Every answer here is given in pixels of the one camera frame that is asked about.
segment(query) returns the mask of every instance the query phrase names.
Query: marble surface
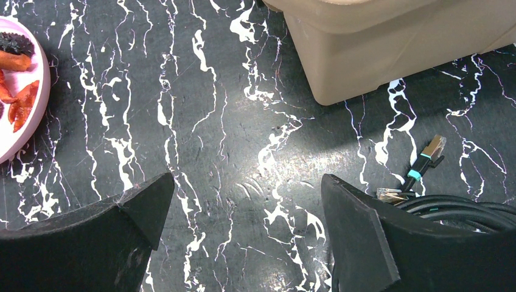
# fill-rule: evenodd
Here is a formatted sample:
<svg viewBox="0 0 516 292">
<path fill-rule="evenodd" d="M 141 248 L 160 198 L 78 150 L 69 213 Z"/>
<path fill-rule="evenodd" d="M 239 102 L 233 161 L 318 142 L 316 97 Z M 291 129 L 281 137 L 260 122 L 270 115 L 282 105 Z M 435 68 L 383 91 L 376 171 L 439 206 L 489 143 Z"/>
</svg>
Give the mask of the marble surface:
<svg viewBox="0 0 516 292">
<path fill-rule="evenodd" d="M 0 228 L 170 171 L 176 194 L 143 291 L 329 291 L 336 223 L 322 174 L 371 194 L 398 187 L 435 134 L 446 158 L 417 192 L 514 204 L 515 46 L 322 107 L 282 15 L 251 1 L 3 10 L 41 42 L 53 86 L 33 138 L 0 165 Z"/>
</svg>

